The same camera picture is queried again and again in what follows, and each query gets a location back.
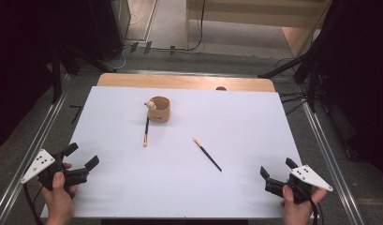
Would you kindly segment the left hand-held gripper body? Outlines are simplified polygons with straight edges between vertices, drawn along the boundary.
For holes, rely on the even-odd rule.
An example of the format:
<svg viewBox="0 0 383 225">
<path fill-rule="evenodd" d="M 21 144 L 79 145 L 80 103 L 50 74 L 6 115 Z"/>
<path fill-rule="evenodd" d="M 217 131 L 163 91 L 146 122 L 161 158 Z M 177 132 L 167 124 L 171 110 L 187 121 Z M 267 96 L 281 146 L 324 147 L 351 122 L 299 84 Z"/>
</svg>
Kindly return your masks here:
<svg viewBox="0 0 383 225">
<path fill-rule="evenodd" d="M 81 168 L 74 171 L 66 169 L 63 164 L 64 157 L 68 157 L 73 150 L 63 150 L 51 155 L 47 150 L 41 149 L 23 177 L 21 183 L 26 184 L 32 178 L 37 177 L 38 182 L 47 190 L 52 191 L 52 181 L 56 173 L 61 172 L 65 176 L 65 190 L 70 187 L 87 182 L 89 171 L 87 168 Z"/>
</svg>

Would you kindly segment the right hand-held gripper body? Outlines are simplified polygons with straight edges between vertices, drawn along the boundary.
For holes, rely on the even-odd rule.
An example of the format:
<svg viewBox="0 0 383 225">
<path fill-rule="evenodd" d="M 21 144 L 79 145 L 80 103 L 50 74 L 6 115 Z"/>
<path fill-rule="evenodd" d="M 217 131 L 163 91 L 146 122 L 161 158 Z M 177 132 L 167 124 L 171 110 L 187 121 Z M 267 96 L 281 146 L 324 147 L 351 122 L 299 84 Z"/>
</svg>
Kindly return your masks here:
<svg viewBox="0 0 383 225">
<path fill-rule="evenodd" d="M 313 188 L 333 191 L 332 186 L 308 165 L 290 169 L 289 178 L 286 182 L 281 182 L 271 177 L 265 180 L 265 182 L 265 190 L 281 198 L 283 198 L 283 186 L 288 185 L 291 187 L 296 204 L 308 201 L 312 196 Z"/>
</svg>

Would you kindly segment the brown-handled brush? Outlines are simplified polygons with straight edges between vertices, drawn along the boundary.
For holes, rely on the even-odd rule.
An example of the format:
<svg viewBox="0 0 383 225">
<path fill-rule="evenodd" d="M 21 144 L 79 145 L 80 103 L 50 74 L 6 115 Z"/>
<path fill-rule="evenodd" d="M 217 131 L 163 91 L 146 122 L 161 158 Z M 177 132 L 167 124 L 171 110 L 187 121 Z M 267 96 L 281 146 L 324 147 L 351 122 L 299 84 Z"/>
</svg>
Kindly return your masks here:
<svg viewBox="0 0 383 225">
<path fill-rule="evenodd" d="M 212 162 L 212 164 L 218 169 L 218 171 L 222 172 L 222 169 L 220 168 L 220 166 L 210 156 L 210 154 L 206 151 L 206 149 L 202 146 L 202 144 L 196 138 L 193 138 L 193 142 L 198 146 L 198 148 L 203 152 L 203 154 Z"/>
</svg>

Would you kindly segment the brown cup with animal figure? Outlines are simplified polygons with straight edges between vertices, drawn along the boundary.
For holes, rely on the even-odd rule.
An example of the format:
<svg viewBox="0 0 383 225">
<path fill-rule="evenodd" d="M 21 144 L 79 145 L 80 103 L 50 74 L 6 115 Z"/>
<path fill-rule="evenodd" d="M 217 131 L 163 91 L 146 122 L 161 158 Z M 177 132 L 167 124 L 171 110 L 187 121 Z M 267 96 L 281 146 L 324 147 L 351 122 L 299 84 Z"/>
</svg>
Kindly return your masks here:
<svg viewBox="0 0 383 225">
<path fill-rule="evenodd" d="M 151 121 L 166 123 L 169 121 L 170 101 L 166 97 L 152 97 L 144 103 L 148 109 L 147 116 Z"/>
</svg>

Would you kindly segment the person's right hand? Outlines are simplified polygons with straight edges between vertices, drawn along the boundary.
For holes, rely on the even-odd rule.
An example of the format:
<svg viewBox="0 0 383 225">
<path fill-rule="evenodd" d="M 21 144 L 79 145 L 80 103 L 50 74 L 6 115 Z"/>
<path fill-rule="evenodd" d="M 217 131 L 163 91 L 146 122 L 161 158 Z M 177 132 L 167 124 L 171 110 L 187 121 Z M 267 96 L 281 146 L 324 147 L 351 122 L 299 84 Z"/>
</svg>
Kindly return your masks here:
<svg viewBox="0 0 383 225">
<path fill-rule="evenodd" d="M 313 206 L 310 202 L 296 204 L 292 188 L 283 186 L 283 200 L 280 202 L 283 207 L 283 221 L 285 225 L 308 225 L 313 215 Z"/>
</svg>

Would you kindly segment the person's left hand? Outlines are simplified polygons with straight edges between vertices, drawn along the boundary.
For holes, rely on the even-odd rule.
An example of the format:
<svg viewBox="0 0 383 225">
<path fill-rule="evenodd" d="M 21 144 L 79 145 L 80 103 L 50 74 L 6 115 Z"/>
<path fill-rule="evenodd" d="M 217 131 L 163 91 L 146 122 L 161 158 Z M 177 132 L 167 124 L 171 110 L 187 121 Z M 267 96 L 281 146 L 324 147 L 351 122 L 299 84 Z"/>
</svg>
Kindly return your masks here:
<svg viewBox="0 0 383 225">
<path fill-rule="evenodd" d="M 65 191 L 66 179 L 62 172 L 56 172 L 52 179 L 52 190 L 42 187 L 41 193 L 48 207 L 45 225 L 70 225 L 75 205 Z"/>
</svg>

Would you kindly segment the black metal stand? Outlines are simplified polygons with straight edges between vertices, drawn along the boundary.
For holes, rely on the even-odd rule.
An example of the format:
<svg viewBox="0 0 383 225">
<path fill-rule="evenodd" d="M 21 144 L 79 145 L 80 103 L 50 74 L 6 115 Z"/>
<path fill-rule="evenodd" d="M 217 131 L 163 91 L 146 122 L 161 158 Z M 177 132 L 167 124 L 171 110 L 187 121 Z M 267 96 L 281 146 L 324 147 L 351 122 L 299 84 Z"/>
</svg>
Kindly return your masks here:
<svg viewBox="0 0 383 225">
<path fill-rule="evenodd" d="M 298 67 L 293 75 L 293 82 L 296 84 L 304 83 L 308 80 L 307 85 L 307 99 L 306 103 L 309 108 L 314 113 L 316 111 L 315 100 L 316 98 L 316 90 L 318 83 L 318 69 L 319 69 L 319 61 L 314 57 L 310 57 L 307 53 L 302 54 L 299 57 L 291 59 L 289 62 L 285 63 L 280 67 L 276 67 L 274 70 L 260 74 L 258 77 L 260 79 L 271 79 L 280 73 L 289 70 L 291 68 Z"/>
<path fill-rule="evenodd" d="M 98 68 L 103 72 L 115 72 L 115 69 L 110 69 L 98 62 L 91 55 L 82 52 L 78 48 L 65 43 L 57 42 L 52 45 L 52 87 L 53 98 L 52 104 L 59 100 L 59 97 L 64 93 L 62 88 L 61 78 L 61 66 L 64 66 L 65 70 L 69 74 L 77 75 L 80 71 L 76 58 L 81 58 L 90 65 Z"/>
</svg>

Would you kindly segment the white table sheet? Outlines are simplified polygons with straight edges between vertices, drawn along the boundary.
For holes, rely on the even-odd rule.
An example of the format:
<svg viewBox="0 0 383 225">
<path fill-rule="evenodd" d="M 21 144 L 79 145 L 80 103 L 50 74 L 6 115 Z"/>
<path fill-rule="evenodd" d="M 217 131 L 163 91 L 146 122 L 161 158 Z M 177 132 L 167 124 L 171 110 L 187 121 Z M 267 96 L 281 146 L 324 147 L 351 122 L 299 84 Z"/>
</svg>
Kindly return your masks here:
<svg viewBox="0 0 383 225">
<path fill-rule="evenodd" d="M 153 97 L 169 99 L 169 121 L 149 119 L 143 147 Z M 275 92 L 96 86 L 72 140 L 74 167 L 99 158 L 74 199 L 78 218 L 279 218 L 260 167 L 285 181 L 286 158 L 301 160 Z"/>
</svg>

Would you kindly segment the dark curtain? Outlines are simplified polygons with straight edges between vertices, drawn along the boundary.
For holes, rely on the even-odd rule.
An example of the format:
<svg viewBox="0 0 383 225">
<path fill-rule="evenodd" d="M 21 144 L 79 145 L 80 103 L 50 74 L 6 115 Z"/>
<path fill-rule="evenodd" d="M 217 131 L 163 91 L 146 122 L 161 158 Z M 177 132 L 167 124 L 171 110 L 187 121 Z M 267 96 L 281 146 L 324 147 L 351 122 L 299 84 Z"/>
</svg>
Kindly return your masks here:
<svg viewBox="0 0 383 225">
<path fill-rule="evenodd" d="M 76 0 L 0 0 L 0 146 L 52 88 L 52 45 Z"/>
<path fill-rule="evenodd" d="M 323 89 L 351 151 L 383 173 L 383 0 L 332 0 L 317 39 Z"/>
</svg>

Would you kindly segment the wooden table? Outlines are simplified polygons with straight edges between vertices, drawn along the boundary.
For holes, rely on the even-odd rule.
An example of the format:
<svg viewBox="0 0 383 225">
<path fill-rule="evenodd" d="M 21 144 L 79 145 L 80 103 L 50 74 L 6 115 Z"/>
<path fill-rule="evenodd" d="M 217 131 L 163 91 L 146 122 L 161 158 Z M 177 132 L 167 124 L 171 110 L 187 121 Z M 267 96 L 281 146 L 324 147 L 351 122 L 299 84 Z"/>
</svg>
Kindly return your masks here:
<svg viewBox="0 0 383 225">
<path fill-rule="evenodd" d="M 179 74 L 104 73 L 99 77 L 97 86 L 198 90 L 216 90 L 218 87 L 221 87 L 228 91 L 275 91 L 273 82 L 267 79 L 187 76 Z"/>
</svg>

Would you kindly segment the black cabinet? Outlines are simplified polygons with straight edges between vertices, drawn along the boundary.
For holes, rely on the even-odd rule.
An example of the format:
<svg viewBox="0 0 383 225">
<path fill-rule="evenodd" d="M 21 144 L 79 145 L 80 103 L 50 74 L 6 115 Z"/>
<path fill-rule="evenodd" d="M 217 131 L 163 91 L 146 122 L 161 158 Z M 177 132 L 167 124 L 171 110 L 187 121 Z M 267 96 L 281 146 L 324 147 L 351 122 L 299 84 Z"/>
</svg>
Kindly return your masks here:
<svg viewBox="0 0 383 225">
<path fill-rule="evenodd" d="M 89 0 L 101 60 L 109 60 L 123 49 L 130 25 L 128 0 Z"/>
</svg>

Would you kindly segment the light wooden furniture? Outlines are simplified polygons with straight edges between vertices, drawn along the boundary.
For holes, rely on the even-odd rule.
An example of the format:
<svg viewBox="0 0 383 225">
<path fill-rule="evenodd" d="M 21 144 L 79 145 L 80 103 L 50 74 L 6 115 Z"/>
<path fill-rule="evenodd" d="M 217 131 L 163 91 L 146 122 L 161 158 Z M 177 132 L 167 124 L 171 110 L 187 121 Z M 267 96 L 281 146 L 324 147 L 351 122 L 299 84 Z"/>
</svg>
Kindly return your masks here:
<svg viewBox="0 0 383 225">
<path fill-rule="evenodd" d="M 323 24 L 332 0 L 186 0 L 185 37 L 189 21 L 204 12 L 204 20 L 281 27 L 294 57 L 301 56 Z"/>
</svg>

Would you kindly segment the metal floor rail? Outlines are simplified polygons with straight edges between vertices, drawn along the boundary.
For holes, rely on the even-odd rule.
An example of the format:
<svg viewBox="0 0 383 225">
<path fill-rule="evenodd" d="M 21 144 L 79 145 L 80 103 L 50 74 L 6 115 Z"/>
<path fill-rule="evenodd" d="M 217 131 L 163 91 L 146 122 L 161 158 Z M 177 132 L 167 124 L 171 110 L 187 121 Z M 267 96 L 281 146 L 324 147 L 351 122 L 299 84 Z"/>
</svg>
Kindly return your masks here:
<svg viewBox="0 0 383 225">
<path fill-rule="evenodd" d="M 50 94 L 43 95 L 0 147 L 0 225 L 6 223 L 22 190 L 21 178 L 44 144 L 65 99 L 66 91 L 54 103 Z"/>
<path fill-rule="evenodd" d="M 317 139 L 317 144 L 328 167 L 329 173 L 331 174 L 334 189 L 339 195 L 340 201 L 345 209 L 350 225 L 365 225 L 355 198 L 351 193 L 348 184 L 346 183 L 346 179 L 335 159 L 335 156 L 331 150 L 331 146 L 319 123 L 317 114 L 312 112 L 307 103 L 303 103 L 302 107 L 309 121 L 311 129 L 313 130 Z"/>
</svg>

